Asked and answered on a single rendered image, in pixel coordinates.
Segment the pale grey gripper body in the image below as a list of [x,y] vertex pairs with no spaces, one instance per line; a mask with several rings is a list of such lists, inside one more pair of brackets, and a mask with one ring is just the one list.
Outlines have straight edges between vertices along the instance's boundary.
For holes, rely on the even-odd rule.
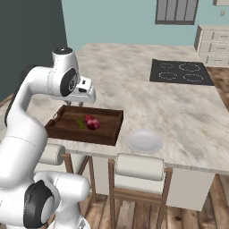
[[79,88],[76,88],[69,96],[64,97],[64,101],[93,104],[96,101],[96,97],[94,87],[85,92],[80,92]]

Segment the dark wooden tray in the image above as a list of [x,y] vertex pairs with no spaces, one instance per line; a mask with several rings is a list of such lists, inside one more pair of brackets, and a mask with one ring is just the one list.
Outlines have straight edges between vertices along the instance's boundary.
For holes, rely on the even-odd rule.
[[[46,124],[49,138],[73,140],[114,146],[123,123],[123,110],[102,109],[93,107],[62,106],[57,117]],[[93,115],[100,126],[92,131],[84,121],[84,115]],[[85,129],[77,123],[77,116],[82,119]]]

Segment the white round plate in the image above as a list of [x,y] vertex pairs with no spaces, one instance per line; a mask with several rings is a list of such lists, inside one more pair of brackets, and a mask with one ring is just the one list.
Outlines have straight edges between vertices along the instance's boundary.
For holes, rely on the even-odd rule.
[[164,141],[157,131],[138,129],[126,135],[126,145],[135,152],[156,153],[163,146]]

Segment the wooden stool with white cushion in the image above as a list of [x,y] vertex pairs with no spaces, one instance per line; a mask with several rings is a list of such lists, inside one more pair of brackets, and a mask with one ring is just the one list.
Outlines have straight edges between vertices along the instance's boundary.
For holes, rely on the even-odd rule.
[[86,165],[89,166],[90,188],[92,199],[96,200],[96,186],[94,177],[93,160],[91,156],[70,154],[65,151],[65,147],[57,144],[47,144],[35,171],[46,170],[67,172],[70,174],[82,175]]
[[120,153],[108,160],[111,229],[115,229],[115,200],[158,206],[161,229],[173,169],[162,158]]

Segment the black hob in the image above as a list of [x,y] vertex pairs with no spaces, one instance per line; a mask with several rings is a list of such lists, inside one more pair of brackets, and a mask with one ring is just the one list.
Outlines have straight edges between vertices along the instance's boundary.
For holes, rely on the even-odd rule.
[[203,63],[153,59],[149,80],[190,85],[213,86]]

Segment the grey framed window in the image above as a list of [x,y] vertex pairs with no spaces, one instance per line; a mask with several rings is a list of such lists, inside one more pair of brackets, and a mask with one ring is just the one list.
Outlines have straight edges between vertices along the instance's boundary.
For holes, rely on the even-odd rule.
[[194,25],[199,0],[157,0],[155,24]]

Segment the white island counter base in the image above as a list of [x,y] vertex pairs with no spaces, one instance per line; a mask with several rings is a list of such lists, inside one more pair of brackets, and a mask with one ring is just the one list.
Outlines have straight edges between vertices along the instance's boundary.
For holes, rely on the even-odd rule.
[[[96,193],[108,195],[108,157],[91,156],[93,159]],[[162,158],[156,154],[143,154],[143,156]],[[201,211],[214,176],[211,173],[174,168],[166,205]]]

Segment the beige drawer cabinet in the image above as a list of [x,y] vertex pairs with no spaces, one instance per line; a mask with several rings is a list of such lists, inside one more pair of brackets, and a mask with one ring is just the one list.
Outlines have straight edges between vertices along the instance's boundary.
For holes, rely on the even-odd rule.
[[229,25],[199,25],[194,47],[206,66],[229,68]]

